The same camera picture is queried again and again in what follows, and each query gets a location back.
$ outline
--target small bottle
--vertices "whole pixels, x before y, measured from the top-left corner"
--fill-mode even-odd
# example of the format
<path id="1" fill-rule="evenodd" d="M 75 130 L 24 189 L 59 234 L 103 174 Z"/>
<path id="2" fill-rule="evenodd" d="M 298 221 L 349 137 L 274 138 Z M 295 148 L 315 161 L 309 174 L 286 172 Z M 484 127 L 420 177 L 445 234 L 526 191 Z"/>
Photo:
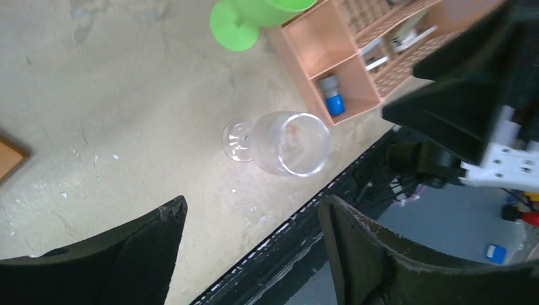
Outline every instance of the small bottle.
<path id="1" fill-rule="evenodd" d="M 318 85 L 325 97 L 325 106 L 331 116 L 339 116 L 345 112 L 345 103 L 339 93 L 339 79 L 331 75 L 318 80 Z"/>

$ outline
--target green cup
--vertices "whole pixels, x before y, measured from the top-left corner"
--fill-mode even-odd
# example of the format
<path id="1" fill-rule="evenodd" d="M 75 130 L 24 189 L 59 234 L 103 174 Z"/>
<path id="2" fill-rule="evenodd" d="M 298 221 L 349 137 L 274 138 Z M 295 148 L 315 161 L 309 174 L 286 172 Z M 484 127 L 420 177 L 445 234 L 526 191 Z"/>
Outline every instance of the green cup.
<path id="1" fill-rule="evenodd" d="M 215 39 L 231 51 L 253 47 L 261 27 L 276 27 L 311 8 L 317 0 L 222 0 L 210 16 Z"/>

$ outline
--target red object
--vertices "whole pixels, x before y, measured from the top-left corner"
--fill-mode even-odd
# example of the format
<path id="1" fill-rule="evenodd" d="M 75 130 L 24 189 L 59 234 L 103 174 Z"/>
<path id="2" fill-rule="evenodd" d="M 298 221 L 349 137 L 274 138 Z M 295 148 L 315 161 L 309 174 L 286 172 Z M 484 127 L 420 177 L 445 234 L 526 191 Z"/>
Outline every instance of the red object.
<path id="1" fill-rule="evenodd" d="M 522 220 L 528 224 L 532 224 L 536 227 L 539 227 L 539 213 L 537 212 L 526 212 L 522 214 Z"/>

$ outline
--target gray bottle cap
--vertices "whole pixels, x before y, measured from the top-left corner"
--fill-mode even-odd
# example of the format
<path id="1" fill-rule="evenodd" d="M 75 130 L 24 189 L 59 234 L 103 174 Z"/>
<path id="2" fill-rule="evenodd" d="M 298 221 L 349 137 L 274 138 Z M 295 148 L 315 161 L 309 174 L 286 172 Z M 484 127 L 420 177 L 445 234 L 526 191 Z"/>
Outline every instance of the gray bottle cap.
<path id="1" fill-rule="evenodd" d="M 318 85 L 323 92 L 337 90 L 339 87 L 339 79 L 336 75 L 331 75 L 318 80 Z"/>

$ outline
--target clear wine glass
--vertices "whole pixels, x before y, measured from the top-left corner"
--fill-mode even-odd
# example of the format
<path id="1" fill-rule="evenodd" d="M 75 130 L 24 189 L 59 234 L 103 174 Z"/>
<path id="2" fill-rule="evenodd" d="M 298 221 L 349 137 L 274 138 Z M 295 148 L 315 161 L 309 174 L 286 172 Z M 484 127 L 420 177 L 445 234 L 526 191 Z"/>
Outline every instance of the clear wine glass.
<path id="1" fill-rule="evenodd" d="M 254 124 L 249 119 L 230 121 L 222 136 L 226 154 L 235 161 L 255 164 L 275 175 L 308 177 L 325 165 L 331 137 L 318 117 L 277 111 Z"/>

